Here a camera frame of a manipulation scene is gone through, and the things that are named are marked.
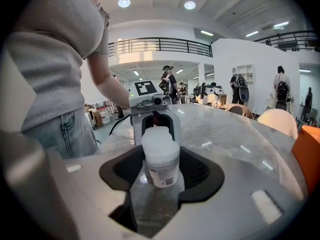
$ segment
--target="orange chair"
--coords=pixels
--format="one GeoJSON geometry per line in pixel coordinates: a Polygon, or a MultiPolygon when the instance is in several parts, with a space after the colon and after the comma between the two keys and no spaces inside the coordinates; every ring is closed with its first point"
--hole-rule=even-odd
{"type": "Polygon", "coordinates": [[[320,129],[302,126],[292,153],[302,169],[308,192],[312,194],[320,180],[320,129]]]}

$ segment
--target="column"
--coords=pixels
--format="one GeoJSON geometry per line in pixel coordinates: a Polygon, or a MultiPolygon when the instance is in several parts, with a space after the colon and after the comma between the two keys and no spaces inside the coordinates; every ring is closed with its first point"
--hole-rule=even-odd
{"type": "Polygon", "coordinates": [[[198,73],[199,73],[199,86],[206,82],[205,80],[205,64],[199,63],[198,65],[198,73]]]}

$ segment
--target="black cable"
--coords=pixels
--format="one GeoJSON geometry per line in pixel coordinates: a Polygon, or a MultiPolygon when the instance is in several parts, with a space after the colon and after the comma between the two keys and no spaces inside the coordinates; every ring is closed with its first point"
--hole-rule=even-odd
{"type": "Polygon", "coordinates": [[[125,116],[124,118],[122,118],[122,119],[120,119],[118,122],[116,122],[116,123],[114,124],[114,126],[112,127],[112,129],[111,129],[111,131],[110,131],[110,133],[109,133],[109,136],[112,134],[114,128],[116,128],[116,126],[117,126],[118,124],[120,124],[120,122],[122,122],[123,120],[127,119],[129,116],[130,116],[130,114],[128,114],[127,116],[125,116]]]}

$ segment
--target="gray t-shirt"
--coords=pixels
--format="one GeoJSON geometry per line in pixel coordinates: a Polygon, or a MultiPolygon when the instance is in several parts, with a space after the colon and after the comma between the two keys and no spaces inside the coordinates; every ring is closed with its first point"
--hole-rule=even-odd
{"type": "Polygon", "coordinates": [[[108,54],[109,15],[94,0],[31,0],[7,48],[36,92],[22,131],[80,109],[83,59],[108,54]]]}

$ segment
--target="balcony railing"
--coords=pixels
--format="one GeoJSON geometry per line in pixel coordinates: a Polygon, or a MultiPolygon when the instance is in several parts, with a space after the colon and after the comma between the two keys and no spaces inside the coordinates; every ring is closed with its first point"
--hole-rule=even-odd
{"type": "Polygon", "coordinates": [[[319,38],[314,31],[287,32],[280,35],[271,35],[255,40],[282,51],[316,51],[320,52],[319,38]]]}
{"type": "Polygon", "coordinates": [[[212,57],[211,46],[167,37],[143,37],[109,43],[109,57],[137,52],[180,52],[212,57]]]}

